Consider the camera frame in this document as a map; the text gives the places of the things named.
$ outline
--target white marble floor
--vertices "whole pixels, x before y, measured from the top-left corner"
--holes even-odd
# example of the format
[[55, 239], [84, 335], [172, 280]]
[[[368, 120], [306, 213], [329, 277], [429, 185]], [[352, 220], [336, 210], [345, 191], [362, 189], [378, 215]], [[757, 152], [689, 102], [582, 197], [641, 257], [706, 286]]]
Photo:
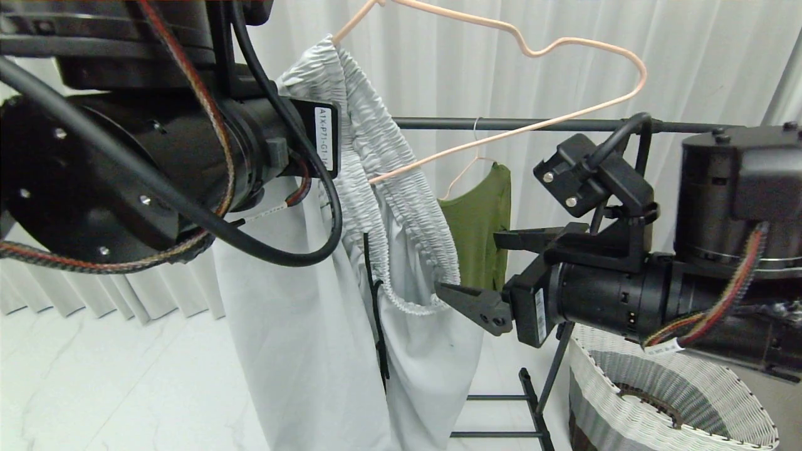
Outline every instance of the white marble floor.
[[[112, 313], [21, 310], [0, 319], [0, 449], [267, 450], [225, 319], [176, 312], [145, 326]], [[542, 383], [549, 352], [514, 335], [486, 339], [474, 393], [520, 393], [517, 371]], [[547, 415], [567, 449], [567, 398]], [[521, 402], [468, 403], [460, 430], [527, 430]], [[533, 439], [452, 439], [449, 450], [539, 449]]]

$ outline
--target clothes hanger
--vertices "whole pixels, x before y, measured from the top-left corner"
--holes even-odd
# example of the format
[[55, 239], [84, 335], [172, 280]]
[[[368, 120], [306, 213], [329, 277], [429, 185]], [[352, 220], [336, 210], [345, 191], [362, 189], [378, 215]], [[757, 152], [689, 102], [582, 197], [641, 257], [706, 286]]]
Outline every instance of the clothes hanger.
[[[373, 6], [375, 4], [378, 3], [380, 6], [384, 6], [386, 1], [387, 0], [367, 0], [367, 2], [365, 3], [365, 6], [363, 6], [359, 10], [359, 12], [351, 20], [349, 20], [348, 23], [340, 31], [337, 32], [336, 35], [334, 35], [334, 37], [331, 39], [332, 43], [334, 43], [335, 46], [339, 45], [339, 43], [342, 41], [342, 39], [345, 38], [348, 35], [348, 33], [350, 33], [350, 31], [353, 30], [355, 26], [357, 26], [357, 24], [360, 21], [362, 21], [362, 19], [367, 15], [368, 12], [370, 12], [371, 8], [373, 8]], [[635, 65], [635, 67], [638, 68], [638, 72], [640, 73], [640, 80], [638, 81], [638, 84], [635, 86], [635, 88], [632, 91], [628, 92], [625, 95], [617, 97], [615, 99], [607, 100], [606, 102], [602, 102], [602, 103], [600, 103], [598, 105], [594, 105], [592, 107], [581, 109], [579, 111], [575, 111], [575, 112], [572, 112], [572, 113], [569, 113], [569, 114], [566, 114], [566, 115], [563, 115], [563, 116], [560, 116], [560, 117], [555, 117], [554, 119], [544, 120], [543, 122], [538, 122], [537, 124], [527, 125], [525, 127], [517, 128], [515, 130], [510, 130], [509, 132], [499, 133], [498, 135], [488, 136], [487, 138], [484, 138], [482, 140], [476, 140], [476, 141], [473, 141], [473, 142], [470, 142], [470, 143], [465, 143], [465, 144], [462, 144], [462, 145], [458, 145], [458, 146], [456, 146], [454, 148], [450, 148], [448, 150], [443, 150], [442, 152], [438, 152], [438, 153], [436, 153], [436, 154], [434, 154], [432, 156], [428, 156], [426, 158], [423, 158], [422, 160], [418, 160], [415, 163], [412, 163], [411, 165], [406, 165], [406, 166], [403, 166], [402, 168], [398, 168], [396, 170], [390, 171], [389, 173], [385, 173], [385, 174], [381, 174], [381, 175], [379, 175], [377, 177], [373, 177], [372, 179], [370, 179], [370, 183], [372, 185], [377, 183], [377, 182], [380, 182], [382, 180], [385, 180], [387, 178], [394, 177], [394, 176], [397, 176], [399, 174], [405, 173], [405, 172], [407, 172], [409, 170], [412, 170], [414, 168], [418, 168], [419, 166], [422, 166], [422, 165], [425, 165], [426, 163], [429, 163], [431, 161], [437, 160], [438, 158], [442, 158], [442, 157], [444, 157], [446, 155], [451, 155], [452, 153], [459, 152], [460, 150], [465, 150], [466, 148], [471, 148], [471, 147], [476, 147], [476, 146], [482, 145], [482, 144], [492, 143], [493, 141], [497, 141], [497, 140], [503, 140], [504, 138], [509, 138], [510, 136], [515, 136], [515, 135], [518, 135], [518, 134], [523, 133], [523, 132], [531, 132], [532, 130], [537, 130], [539, 128], [548, 127], [549, 125], [559, 124], [560, 122], [562, 122], [564, 120], [573, 119], [575, 117], [582, 116], [582, 115], [585, 115], [585, 114], [588, 114], [588, 113], [591, 113], [591, 112], [595, 112], [595, 111], [601, 110], [603, 108], [611, 107], [611, 106], [613, 106], [615, 104], [619, 104], [619, 103], [621, 103], [621, 102], [623, 102], [625, 100], [631, 99], [636, 94], [638, 94], [643, 89], [643, 86], [646, 84], [646, 75], [647, 75], [647, 73], [646, 73], [646, 65], [643, 63], [643, 61], [640, 60], [640, 58], [638, 58], [638, 56], [635, 53], [633, 53], [632, 51], [628, 51], [627, 49], [625, 49], [623, 47], [614, 46], [612, 44], [602, 43], [602, 42], [599, 42], [599, 41], [594, 41], [592, 39], [567, 38], [566, 37], [566, 38], [557, 39], [556, 41], [554, 41], [553, 43], [550, 43], [547, 47], [545, 47], [545, 48], [543, 48], [543, 49], [541, 49], [539, 51], [534, 51], [534, 50], [530, 49], [529, 46], [526, 45], [526, 41], [524, 40], [524, 36], [512, 24], [509, 24], [509, 23], [506, 23], [506, 22], [501, 22], [499, 20], [494, 20], [494, 19], [490, 19], [490, 18], [484, 18], [484, 17], [475, 16], [475, 15], [471, 15], [471, 14], [460, 13], [459, 11], [454, 11], [454, 10], [449, 10], [449, 9], [446, 9], [446, 8], [441, 8], [440, 6], [429, 5], [427, 3], [418, 2], [417, 0], [392, 0], [392, 1], [396, 2], [396, 3], [400, 4], [400, 5], [409, 6], [410, 8], [413, 8], [413, 9], [416, 9], [416, 10], [421, 10], [421, 11], [424, 11], [424, 12], [428, 12], [428, 13], [439, 15], [439, 16], [443, 16], [443, 17], [453, 18], [455, 20], [459, 20], [459, 21], [462, 21], [462, 22], [473, 23], [473, 24], [476, 24], [476, 25], [479, 25], [479, 26], [487, 26], [487, 27], [490, 27], [490, 28], [495, 28], [497, 30], [501, 30], [501, 31], [504, 31], [506, 33], [509, 33], [509, 34], [511, 34], [513, 36], [513, 38], [515, 38], [516, 42], [518, 43], [518, 47], [520, 48], [520, 51], [524, 55], [528, 56], [529, 58], [539, 58], [539, 57], [549, 53], [550, 51], [554, 50], [555, 48], [557, 48], [559, 46], [564, 46], [564, 45], [569, 45], [569, 44], [577, 44], [577, 45], [581, 45], [581, 46], [594, 47], [594, 48], [601, 49], [601, 50], [604, 50], [604, 51], [609, 51], [609, 52], [624, 56], [629, 61], [631, 61]]]
[[[481, 116], [477, 117], [476, 120], [473, 121], [473, 139], [477, 140], [477, 141], [479, 140], [479, 138], [476, 136], [476, 125], [479, 123], [479, 119], [482, 119]], [[465, 169], [462, 170], [460, 175], [456, 176], [456, 178], [448, 186], [448, 190], [446, 191], [446, 195], [445, 195], [445, 197], [442, 197], [440, 199], [441, 201], [448, 200], [448, 196], [451, 195], [451, 190], [452, 190], [452, 188], [454, 188], [454, 185], [456, 185], [456, 182], [459, 181], [459, 179], [462, 178], [463, 175], [465, 175], [465, 173], [471, 168], [471, 166], [473, 166], [473, 164], [476, 163], [479, 160], [487, 160], [487, 161], [492, 161], [493, 163], [498, 163], [498, 161], [493, 160], [492, 158], [487, 158], [486, 156], [479, 156], [479, 147], [477, 146], [476, 147], [476, 154], [473, 156], [473, 160], [471, 160], [471, 162], [468, 163], [468, 166], [465, 166]]]

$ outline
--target drawstring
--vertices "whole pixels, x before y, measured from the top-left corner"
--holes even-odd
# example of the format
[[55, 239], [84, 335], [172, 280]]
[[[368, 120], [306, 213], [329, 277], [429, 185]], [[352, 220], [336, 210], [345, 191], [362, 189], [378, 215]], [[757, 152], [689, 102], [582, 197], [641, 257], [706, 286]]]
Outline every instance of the drawstring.
[[379, 355], [379, 372], [382, 375], [382, 385], [384, 392], [387, 392], [387, 380], [390, 379], [390, 368], [387, 365], [387, 342], [384, 341], [384, 331], [382, 330], [382, 322], [379, 319], [379, 287], [382, 286], [384, 281], [373, 281], [373, 271], [371, 270], [371, 251], [367, 242], [367, 234], [362, 234], [362, 242], [365, 246], [365, 268], [367, 270], [367, 285], [371, 289], [371, 299], [373, 300], [373, 317], [376, 321], [376, 335], [379, 337], [376, 341], [376, 353]]

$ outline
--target cable label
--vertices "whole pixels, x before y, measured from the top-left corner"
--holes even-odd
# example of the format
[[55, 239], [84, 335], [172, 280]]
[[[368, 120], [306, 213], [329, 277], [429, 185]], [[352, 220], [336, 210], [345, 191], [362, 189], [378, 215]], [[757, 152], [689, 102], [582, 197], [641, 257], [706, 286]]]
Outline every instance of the cable label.
[[314, 108], [315, 141], [318, 145], [318, 155], [326, 165], [326, 170], [334, 170], [334, 158], [331, 148], [331, 110], [329, 108]]
[[537, 315], [537, 339], [543, 343], [546, 341], [546, 309], [542, 288], [535, 293], [535, 315]]
[[682, 346], [679, 346], [679, 342], [677, 338], [674, 337], [663, 343], [655, 344], [654, 346], [647, 346], [643, 348], [643, 351], [646, 353], [647, 356], [662, 356], [664, 354], [672, 354], [674, 352], [678, 352], [685, 349]]

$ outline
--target white and gray woven basket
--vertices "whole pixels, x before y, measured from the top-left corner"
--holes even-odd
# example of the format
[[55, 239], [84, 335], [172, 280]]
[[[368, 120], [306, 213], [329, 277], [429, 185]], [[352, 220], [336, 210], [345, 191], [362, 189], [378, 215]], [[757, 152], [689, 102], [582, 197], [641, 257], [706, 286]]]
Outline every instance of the white and gray woven basket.
[[[753, 451], [780, 443], [766, 410], [729, 368], [681, 352], [646, 357], [637, 344], [580, 325], [570, 364], [575, 449]], [[625, 396], [633, 392], [639, 396]]]

